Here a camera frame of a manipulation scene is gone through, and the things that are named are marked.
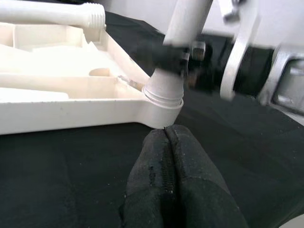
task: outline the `white plastic tube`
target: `white plastic tube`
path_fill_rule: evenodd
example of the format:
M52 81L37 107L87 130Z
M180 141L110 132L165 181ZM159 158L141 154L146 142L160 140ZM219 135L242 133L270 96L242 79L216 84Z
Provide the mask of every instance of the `white plastic tube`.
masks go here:
M212 0L179 0L176 4L164 44L188 45L202 32ZM153 102L165 107L181 105L183 79L156 69L143 92Z
M51 23L98 29L105 26L105 11L102 5L94 3L72 5L0 0L0 21Z

